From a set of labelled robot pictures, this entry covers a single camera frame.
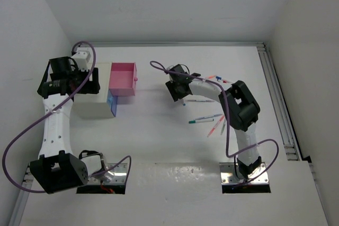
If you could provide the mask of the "aluminium frame rail left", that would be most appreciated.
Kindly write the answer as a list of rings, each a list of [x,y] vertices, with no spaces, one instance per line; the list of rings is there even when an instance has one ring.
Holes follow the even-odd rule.
[[[32,184],[34,181],[34,177],[30,172],[30,164],[27,165],[24,177],[22,179],[21,186],[27,189],[32,188]],[[21,219],[25,210],[25,206],[29,197],[29,192],[20,190],[18,197],[15,202],[15,206],[10,218],[9,226],[19,226],[21,223]]]

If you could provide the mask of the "aluminium frame rail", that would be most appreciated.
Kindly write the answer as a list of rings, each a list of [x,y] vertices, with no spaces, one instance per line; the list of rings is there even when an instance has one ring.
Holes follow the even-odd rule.
[[[34,181],[34,177],[30,172],[30,164],[27,165],[24,177],[22,179],[21,186],[27,189],[32,188],[32,184]],[[29,197],[29,192],[20,190],[18,197],[15,202],[15,206],[10,218],[9,226],[19,226],[21,223],[21,219],[25,210],[25,206]]]
[[[302,155],[300,153],[297,137],[283,97],[273,60],[271,59],[265,44],[260,43],[257,46],[257,52],[270,93],[287,160],[300,161],[302,160]]]
[[[92,42],[94,47],[194,47],[194,46],[225,46],[225,47],[265,47],[263,42]]]

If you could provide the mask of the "aluminium frame rail back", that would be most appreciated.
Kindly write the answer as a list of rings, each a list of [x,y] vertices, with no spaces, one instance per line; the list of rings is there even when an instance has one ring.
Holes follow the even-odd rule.
[[[263,42],[92,42],[94,47],[194,47],[194,46],[225,46],[225,47],[265,47]]]

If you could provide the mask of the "green gel pen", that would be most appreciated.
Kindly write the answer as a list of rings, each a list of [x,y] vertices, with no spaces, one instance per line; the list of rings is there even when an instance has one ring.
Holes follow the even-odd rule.
[[[227,123],[227,120],[226,120],[226,118],[224,118],[222,128],[221,128],[221,131],[220,131],[220,135],[223,135],[225,128],[226,128],[226,123]]]

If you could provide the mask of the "blue transparent drawer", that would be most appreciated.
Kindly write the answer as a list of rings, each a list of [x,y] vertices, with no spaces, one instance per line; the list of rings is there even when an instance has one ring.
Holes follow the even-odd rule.
[[[108,90],[108,96],[107,96],[107,104],[109,105],[110,111],[114,117],[117,115],[117,104],[118,104],[118,97],[113,96],[111,91]]]

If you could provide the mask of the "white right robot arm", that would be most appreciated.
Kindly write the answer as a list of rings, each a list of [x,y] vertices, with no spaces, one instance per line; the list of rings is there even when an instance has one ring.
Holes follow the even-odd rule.
[[[241,80],[221,83],[203,79],[197,73],[189,75],[179,64],[165,73],[170,78],[165,85],[175,102],[188,95],[197,95],[220,103],[226,123],[236,133],[238,170],[244,178],[249,179],[261,165],[262,159],[255,147],[255,123],[258,121],[260,107],[247,85]]]

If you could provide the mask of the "pink drawer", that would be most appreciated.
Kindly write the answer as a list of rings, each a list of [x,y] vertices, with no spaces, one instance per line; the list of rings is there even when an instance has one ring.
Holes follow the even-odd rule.
[[[113,96],[135,96],[137,81],[135,62],[112,63],[109,91]]]

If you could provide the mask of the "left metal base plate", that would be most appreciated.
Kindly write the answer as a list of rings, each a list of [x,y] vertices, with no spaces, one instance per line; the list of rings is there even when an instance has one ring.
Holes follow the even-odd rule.
[[[99,185],[101,181],[104,185],[123,185],[126,183],[128,164],[121,163],[114,169],[111,169],[99,178],[91,177],[88,179],[88,185]]]

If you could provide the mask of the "aluminium frame rail right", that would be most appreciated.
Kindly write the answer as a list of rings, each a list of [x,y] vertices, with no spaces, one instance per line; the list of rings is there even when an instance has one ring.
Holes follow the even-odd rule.
[[[260,43],[257,46],[257,52],[270,93],[287,160],[300,161],[302,160],[302,155],[300,153],[297,137],[283,97],[273,60],[271,59],[265,44]]]

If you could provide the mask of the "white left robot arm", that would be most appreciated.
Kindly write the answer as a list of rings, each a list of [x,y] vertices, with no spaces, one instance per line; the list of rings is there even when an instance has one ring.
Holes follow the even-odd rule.
[[[88,67],[87,52],[72,57],[50,59],[38,94],[43,98],[45,115],[43,142],[30,171],[48,194],[85,186],[88,179],[104,170],[103,155],[88,151],[76,157],[70,145],[72,93],[98,94],[99,70]]]

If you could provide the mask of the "red capped marker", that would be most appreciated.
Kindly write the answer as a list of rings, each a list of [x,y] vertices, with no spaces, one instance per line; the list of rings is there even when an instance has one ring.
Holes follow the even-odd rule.
[[[232,82],[232,81],[225,80],[225,79],[222,79],[222,82],[225,83],[225,84],[232,84],[232,83],[234,83],[234,82]]]

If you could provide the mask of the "dark blue gel pen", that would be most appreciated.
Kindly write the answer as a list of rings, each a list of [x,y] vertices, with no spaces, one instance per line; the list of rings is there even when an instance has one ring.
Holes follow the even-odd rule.
[[[197,103],[213,103],[213,100],[186,100],[186,102],[197,102]]]

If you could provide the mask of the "white drawer cabinet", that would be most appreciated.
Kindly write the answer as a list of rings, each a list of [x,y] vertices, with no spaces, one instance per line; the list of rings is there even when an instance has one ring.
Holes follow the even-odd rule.
[[[110,81],[110,63],[97,63],[95,65],[99,70],[98,94],[76,94],[72,106],[72,113],[82,119],[111,119],[112,96],[109,92]]]

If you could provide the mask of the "pink gel pen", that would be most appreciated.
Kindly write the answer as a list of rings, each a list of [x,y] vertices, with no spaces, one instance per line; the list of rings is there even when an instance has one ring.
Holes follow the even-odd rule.
[[[225,116],[223,115],[218,121],[217,123],[213,126],[213,128],[210,130],[210,132],[208,133],[207,137],[210,137],[213,132],[215,131],[215,129],[219,126],[219,124],[224,120]]]

